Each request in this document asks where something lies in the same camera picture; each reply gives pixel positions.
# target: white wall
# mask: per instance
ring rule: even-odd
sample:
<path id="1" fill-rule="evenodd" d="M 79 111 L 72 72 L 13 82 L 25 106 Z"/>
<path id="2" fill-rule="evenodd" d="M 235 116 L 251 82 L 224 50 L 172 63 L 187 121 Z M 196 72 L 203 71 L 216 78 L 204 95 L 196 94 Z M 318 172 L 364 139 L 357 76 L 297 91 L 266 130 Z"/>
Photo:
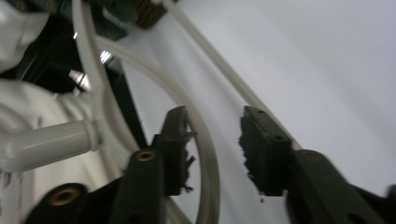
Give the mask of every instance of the white wall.
<path id="1" fill-rule="evenodd" d="M 183 0 L 178 3 L 304 148 L 351 183 L 385 194 L 396 182 L 396 2 Z M 283 199 L 259 203 L 238 146 L 246 103 L 167 14 L 121 41 L 170 73 L 201 108 L 221 176 L 220 223 L 285 223 Z M 148 136 L 174 105 L 125 64 Z M 196 216 L 194 193 L 178 202 Z"/>

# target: crumpled white cloth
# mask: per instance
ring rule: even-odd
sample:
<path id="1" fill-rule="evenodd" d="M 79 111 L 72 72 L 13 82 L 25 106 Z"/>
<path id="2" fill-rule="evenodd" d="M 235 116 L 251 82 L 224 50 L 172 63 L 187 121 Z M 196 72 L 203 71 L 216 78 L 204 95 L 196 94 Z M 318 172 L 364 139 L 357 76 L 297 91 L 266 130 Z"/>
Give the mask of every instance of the crumpled white cloth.
<path id="1" fill-rule="evenodd" d="M 0 0 L 0 72 L 17 65 L 49 18 L 48 13 L 21 13 Z"/>

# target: white cable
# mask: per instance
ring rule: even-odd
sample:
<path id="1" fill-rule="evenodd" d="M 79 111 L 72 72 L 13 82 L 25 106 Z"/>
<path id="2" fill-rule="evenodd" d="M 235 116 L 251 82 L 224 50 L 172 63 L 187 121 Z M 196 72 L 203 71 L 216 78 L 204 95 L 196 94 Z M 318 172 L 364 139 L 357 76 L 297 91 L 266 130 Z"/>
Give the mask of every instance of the white cable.
<path id="1" fill-rule="evenodd" d="M 105 50 L 110 51 L 115 56 L 135 65 L 140 70 L 149 75 L 171 95 L 178 105 L 185 105 L 187 107 L 189 110 L 191 128 L 198 132 L 198 135 L 196 136 L 196 143 L 198 147 L 201 168 L 201 199 L 196 223 L 218 223 L 219 167 L 209 131 L 206 128 L 204 120 L 202 119 L 192 100 L 172 78 L 166 75 L 156 65 L 136 54 L 133 54 L 131 51 L 128 51 L 125 48 L 106 40 L 105 38 L 98 36 L 95 39 L 93 36 L 95 32 L 93 30 L 90 8 L 87 4 L 81 3 L 80 0 L 73 0 L 73 21 L 75 30 L 78 32 L 78 52 L 84 65 L 84 70 L 88 73 L 90 80 L 92 80 L 93 96 L 96 97 L 96 100 L 108 100 L 110 101 L 111 108 L 114 107 L 114 96 L 108 91 L 109 85 L 108 80 L 106 80 L 106 73 L 97 57 L 97 40 L 97 42 L 100 43 L 101 47 L 103 47 Z M 110 125 L 114 126 L 114 124 L 109 122 L 111 120 L 109 116 L 119 116 L 122 118 L 119 110 L 113 109 L 105 111 L 104 102 L 94 103 L 96 103 L 96 107 L 94 106 L 92 109 L 104 109 L 102 112 L 92 111 L 100 115 L 98 117 L 98 123 L 102 124 L 101 128 L 106 128 L 106 126 Z M 120 125 L 121 121 L 123 120 L 117 120 L 117 124 Z M 115 129 L 111 129 L 111 127 L 110 130 L 104 131 L 104 134 L 110 134 L 110 143 L 116 146 L 116 150 L 113 150 L 116 156 L 116 161 L 121 160 L 121 155 L 124 155 L 126 158 L 129 157 L 125 154 L 127 152 L 125 148 L 127 146 L 133 145 L 133 143 L 131 141 L 128 142 L 125 139 L 125 137 L 128 136 L 123 135 L 123 138 L 118 138 L 117 135 L 120 134 L 120 132 L 117 132 Z"/>
<path id="2" fill-rule="evenodd" d="M 207 39 L 198 31 L 182 10 L 176 6 L 172 0 L 160 0 L 163 6 L 170 11 L 177 21 L 186 29 L 195 42 L 201 47 L 221 73 L 230 81 L 233 87 L 245 99 L 245 101 L 254 107 L 264 110 L 281 128 L 293 139 L 295 149 L 302 148 L 300 144 L 292 137 L 288 130 L 276 118 L 276 116 L 268 109 L 262 100 L 254 93 L 254 91 L 246 84 L 246 82 L 233 70 L 233 68 L 221 57 L 221 55 L 213 48 Z M 158 4 L 158 0 L 151 0 L 153 4 Z"/>
<path id="3" fill-rule="evenodd" d="M 201 168 L 201 200 L 196 223 L 219 223 L 218 162 L 209 131 L 192 100 L 159 66 L 101 36 L 97 36 L 96 40 L 101 48 L 132 64 L 163 87 L 177 105 L 185 105 L 187 107 L 191 128 L 198 133 L 195 138 Z"/>

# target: cable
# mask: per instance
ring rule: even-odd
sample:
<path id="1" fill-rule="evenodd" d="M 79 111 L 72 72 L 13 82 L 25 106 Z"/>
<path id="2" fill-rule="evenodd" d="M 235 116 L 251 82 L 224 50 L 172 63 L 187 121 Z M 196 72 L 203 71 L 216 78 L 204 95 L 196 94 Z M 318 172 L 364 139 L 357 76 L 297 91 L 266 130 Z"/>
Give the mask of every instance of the cable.
<path id="1" fill-rule="evenodd" d="M 269 108 L 262 102 L 262 100 L 254 93 L 254 91 L 246 84 L 246 82 L 233 70 L 233 68 L 221 57 L 221 55 L 213 48 L 207 39 L 198 31 L 192 24 L 182 10 L 176 6 L 172 0 L 151 0 L 153 4 L 158 4 L 157 1 L 162 1 L 163 6 L 170 11 L 177 21 L 186 29 L 190 36 L 195 40 L 198 46 L 204 51 L 221 73 L 230 81 L 233 87 L 245 99 L 245 101 L 254 107 L 265 110 L 267 114 L 282 128 L 282 130 L 293 139 L 295 149 L 302 148 L 301 145 L 292 137 L 288 130 L 276 118 L 276 116 L 269 110 Z"/>
<path id="2" fill-rule="evenodd" d="M 131 51 L 126 50 L 120 45 L 114 44 L 113 42 L 97 36 L 95 34 L 92 23 L 92 16 L 90 8 L 87 4 L 81 3 L 80 0 L 73 0 L 73 21 L 75 29 L 78 32 L 78 52 L 84 65 L 84 70 L 88 73 L 92 82 L 93 97 L 96 100 L 109 100 L 111 104 L 114 104 L 114 96 L 109 92 L 108 80 L 106 80 L 105 71 L 103 66 L 98 61 L 96 48 L 96 41 L 100 46 L 112 52 L 115 56 L 122 58 L 138 67 L 151 79 L 157 82 L 160 86 L 167 91 L 171 97 L 175 100 L 178 105 L 185 105 L 189 111 L 189 118 L 191 121 L 191 128 L 198 132 L 196 136 L 196 144 L 198 147 L 198 154 L 200 157 L 200 168 L 201 168 L 201 198 L 199 211 L 196 223 L 199 224 L 215 224 L 219 222 L 219 167 L 216 159 L 216 153 L 213 146 L 212 139 L 209 131 L 205 126 L 204 120 L 202 119 L 197 108 L 193 104 L 192 100 L 185 94 L 185 92 L 176 84 L 176 82 L 165 74 L 158 66 L 150 63 L 146 59 L 140 57 Z M 103 105 L 104 102 L 96 102 L 96 107 L 92 109 L 106 109 Z M 114 126 L 115 124 L 110 123 L 110 116 L 121 117 L 119 110 L 107 110 L 98 112 L 102 117 L 98 118 L 98 124 L 101 125 L 102 129 L 107 126 Z M 118 138 L 120 134 L 116 130 L 111 129 L 104 131 L 104 134 L 110 134 L 110 143 L 112 143 L 118 150 L 113 150 L 115 153 L 114 159 L 116 161 L 122 161 L 121 155 L 125 155 L 127 146 L 133 145 L 135 142 L 126 141 L 123 135 Z"/>

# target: white cylinder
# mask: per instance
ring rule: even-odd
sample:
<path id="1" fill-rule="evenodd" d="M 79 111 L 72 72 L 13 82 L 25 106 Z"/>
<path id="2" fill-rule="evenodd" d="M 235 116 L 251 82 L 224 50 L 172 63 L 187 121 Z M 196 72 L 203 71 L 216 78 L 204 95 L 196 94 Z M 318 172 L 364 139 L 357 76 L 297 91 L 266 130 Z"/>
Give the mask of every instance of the white cylinder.
<path id="1" fill-rule="evenodd" d="M 87 120 L 13 133 L 0 142 L 0 167 L 23 172 L 97 147 L 96 130 Z"/>

